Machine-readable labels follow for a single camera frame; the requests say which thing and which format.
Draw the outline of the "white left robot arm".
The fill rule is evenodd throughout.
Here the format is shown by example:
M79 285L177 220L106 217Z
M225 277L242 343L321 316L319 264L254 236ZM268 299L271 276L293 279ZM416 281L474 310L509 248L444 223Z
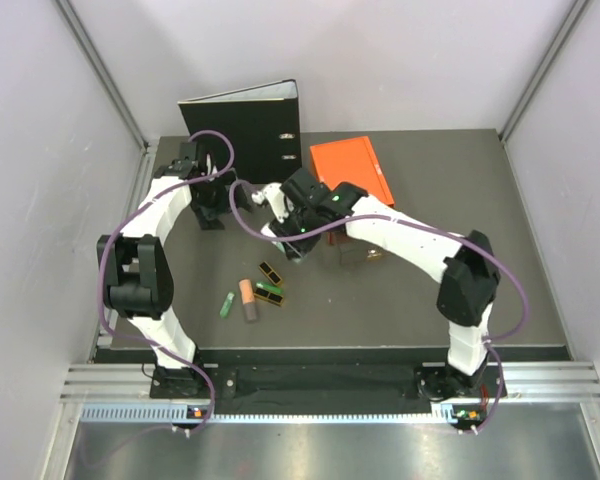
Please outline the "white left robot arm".
M97 242L101 305L128 320L152 348L153 398L194 398L209 390L197 346L173 307L175 284L164 245L185 210L201 230L223 229L232 177L216 163L206 138L183 142L178 156L154 172L137 210Z

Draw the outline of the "peach foundation tube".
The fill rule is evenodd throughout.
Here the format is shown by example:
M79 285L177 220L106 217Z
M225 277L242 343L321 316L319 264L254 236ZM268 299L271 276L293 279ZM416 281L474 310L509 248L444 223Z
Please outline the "peach foundation tube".
M247 322L255 322L258 320L256 298L254 295L252 283L249 279L242 279L238 283L242 305Z

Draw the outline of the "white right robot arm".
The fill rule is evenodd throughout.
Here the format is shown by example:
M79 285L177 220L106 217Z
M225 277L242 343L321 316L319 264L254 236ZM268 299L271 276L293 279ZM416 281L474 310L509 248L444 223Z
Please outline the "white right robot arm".
M342 231L389 252L426 273L439 287L436 307L449 324L449 350L443 369L419 373L419 391L439 402L467 396L484 380L484 338L500 282L488 260L489 239L473 230L467 237L435 234L430 226L387 206L349 182L329 188L301 168L282 183L269 183L251 195L273 218L261 232L290 260L298 261L316 245L311 232Z

